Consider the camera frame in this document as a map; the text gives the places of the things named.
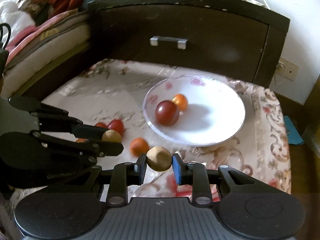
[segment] wooden floor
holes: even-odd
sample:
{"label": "wooden floor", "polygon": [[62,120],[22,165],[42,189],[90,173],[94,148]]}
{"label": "wooden floor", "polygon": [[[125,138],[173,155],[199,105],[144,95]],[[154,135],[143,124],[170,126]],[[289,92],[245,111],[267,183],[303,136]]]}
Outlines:
{"label": "wooden floor", "polygon": [[[282,112],[288,115],[300,134],[310,122],[302,105],[277,95]],[[304,205],[306,220],[298,240],[320,240],[320,158],[307,145],[290,145],[292,195]]]}

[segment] black cable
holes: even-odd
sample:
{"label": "black cable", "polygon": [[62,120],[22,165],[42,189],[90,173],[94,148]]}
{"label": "black cable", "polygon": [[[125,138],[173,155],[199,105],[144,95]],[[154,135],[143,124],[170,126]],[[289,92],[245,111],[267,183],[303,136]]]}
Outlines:
{"label": "black cable", "polygon": [[2,38],[3,38],[3,27],[6,27],[8,29],[8,37],[7,40],[4,44],[4,46],[2,47],[3,49],[5,49],[9,43],[10,37],[11,37],[11,28],[10,25],[7,23],[1,23],[0,24],[0,42],[2,43]]}

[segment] bowl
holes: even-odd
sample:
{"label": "bowl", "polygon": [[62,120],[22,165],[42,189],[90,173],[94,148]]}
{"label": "bowl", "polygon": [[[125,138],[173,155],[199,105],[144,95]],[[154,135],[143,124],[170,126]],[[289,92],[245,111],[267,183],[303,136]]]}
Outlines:
{"label": "bowl", "polygon": [[[188,107],[180,112],[172,126],[156,121],[155,110],[163,100],[184,94]],[[245,107],[242,99],[228,85],[205,76],[167,78],[146,94],[142,111],[153,131],[163,138],[188,146],[211,146],[233,137],[242,127]]]}

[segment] ribbed gray panel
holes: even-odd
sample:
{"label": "ribbed gray panel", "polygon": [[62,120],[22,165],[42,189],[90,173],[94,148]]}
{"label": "ribbed gray panel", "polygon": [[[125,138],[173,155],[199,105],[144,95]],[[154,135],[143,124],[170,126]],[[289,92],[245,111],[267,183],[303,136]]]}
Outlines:
{"label": "ribbed gray panel", "polygon": [[228,232],[211,210],[196,208],[187,198],[132,198],[129,205],[110,209],[93,230],[74,239],[243,240]]}

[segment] cherry tomato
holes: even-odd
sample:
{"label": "cherry tomato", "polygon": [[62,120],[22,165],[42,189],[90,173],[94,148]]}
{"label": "cherry tomato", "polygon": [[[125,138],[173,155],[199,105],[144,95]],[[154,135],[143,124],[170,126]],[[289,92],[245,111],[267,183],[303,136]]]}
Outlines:
{"label": "cherry tomato", "polygon": [[182,94],[177,94],[172,99],[172,102],[174,102],[180,111],[184,111],[187,109],[188,106],[188,100],[187,98]]}
{"label": "cherry tomato", "polygon": [[149,150],[149,145],[145,139],[139,137],[135,138],[129,146],[132,155],[139,157],[141,153],[147,153]]}
{"label": "cherry tomato", "polygon": [[123,123],[120,119],[113,119],[108,125],[107,128],[109,130],[115,130],[118,133],[120,133],[120,135],[123,135],[124,132],[124,126]]}
{"label": "cherry tomato", "polygon": [[179,109],[169,100],[160,102],[156,107],[156,120],[165,126],[174,125],[179,119]]}
{"label": "cherry tomato", "polygon": [[107,125],[104,122],[97,122],[94,126],[107,128]]}
{"label": "cherry tomato", "polygon": [[79,138],[76,140],[76,142],[85,142],[87,139],[84,139],[84,138]]}

